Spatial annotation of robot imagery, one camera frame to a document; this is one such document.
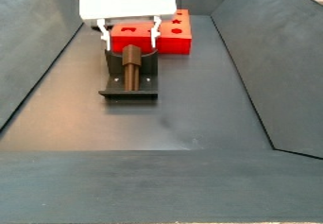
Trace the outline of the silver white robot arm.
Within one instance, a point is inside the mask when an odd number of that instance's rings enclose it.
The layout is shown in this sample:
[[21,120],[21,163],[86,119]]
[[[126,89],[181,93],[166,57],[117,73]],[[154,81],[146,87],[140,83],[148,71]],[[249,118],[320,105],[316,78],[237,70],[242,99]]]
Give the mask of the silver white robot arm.
[[80,18],[101,31],[106,50],[110,50],[108,27],[144,22],[152,22],[149,43],[156,47],[160,24],[172,19],[174,12],[174,0],[80,0]]

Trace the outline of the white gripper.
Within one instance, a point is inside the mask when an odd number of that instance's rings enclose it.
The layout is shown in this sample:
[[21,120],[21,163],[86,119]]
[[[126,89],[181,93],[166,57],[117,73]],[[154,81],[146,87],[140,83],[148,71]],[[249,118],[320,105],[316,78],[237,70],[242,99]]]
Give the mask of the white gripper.
[[110,50],[110,35],[104,24],[114,25],[125,21],[149,21],[150,47],[156,47],[162,20],[169,20],[176,12],[174,0],[80,0],[80,17],[88,26],[97,26],[105,41],[105,50]]

